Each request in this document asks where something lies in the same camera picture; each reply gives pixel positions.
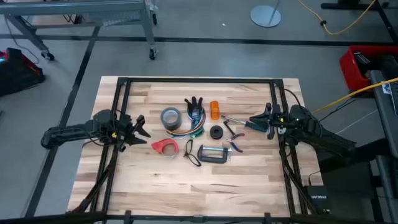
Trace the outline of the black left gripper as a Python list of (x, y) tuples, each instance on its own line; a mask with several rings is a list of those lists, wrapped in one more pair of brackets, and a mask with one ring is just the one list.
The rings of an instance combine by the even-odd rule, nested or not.
[[(134, 128), (131, 121), (132, 119), (129, 115), (122, 113), (119, 115), (118, 119), (116, 120), (115, 132), (118, 136), (118, 141), (120, 145), (128, 144), (132, 146), (135, 144), (146, 144), (147, 141), (135, 137)], [(138, 132), (141, 136), (150, 138), (151, 135), (143, 128), (144, 124), (145, 124), (144, 116), (139, 115), (136, 119), (135, 131)]]

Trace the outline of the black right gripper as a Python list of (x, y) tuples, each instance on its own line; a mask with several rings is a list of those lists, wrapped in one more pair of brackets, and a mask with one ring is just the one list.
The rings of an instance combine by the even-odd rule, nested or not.
[(283, 135), (287, 131), (288, 121), (285, 118), (287, 118), (286, 115), (281, 112), (279, 107), (273, 107), (272, 109), (271, 103), (266, 103), (264, 112), (250, 117), (249, 120), (256, 124), (266, 123), (269, 120), (267, 138), (273, 139), (275, 134)]

